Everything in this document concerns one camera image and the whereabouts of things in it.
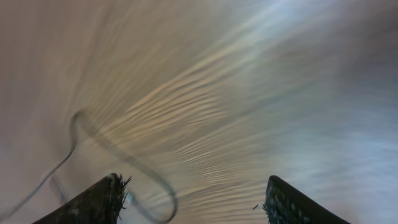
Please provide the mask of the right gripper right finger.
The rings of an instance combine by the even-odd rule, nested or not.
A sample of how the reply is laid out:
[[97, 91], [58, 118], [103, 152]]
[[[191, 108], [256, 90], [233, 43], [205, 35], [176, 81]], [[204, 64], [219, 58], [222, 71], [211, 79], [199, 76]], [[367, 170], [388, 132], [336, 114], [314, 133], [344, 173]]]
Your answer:
[[269, 177], [262, 209], [269, 223], [348, 224], [276, 175]]

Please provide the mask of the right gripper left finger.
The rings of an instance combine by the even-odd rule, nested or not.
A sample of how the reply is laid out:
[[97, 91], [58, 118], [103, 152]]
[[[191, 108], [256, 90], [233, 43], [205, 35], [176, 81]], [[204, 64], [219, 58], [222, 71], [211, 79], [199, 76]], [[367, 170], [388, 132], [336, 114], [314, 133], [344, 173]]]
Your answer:
[[108, 174], [33, 224], [117, 224], [130, 181], [115, 173]]

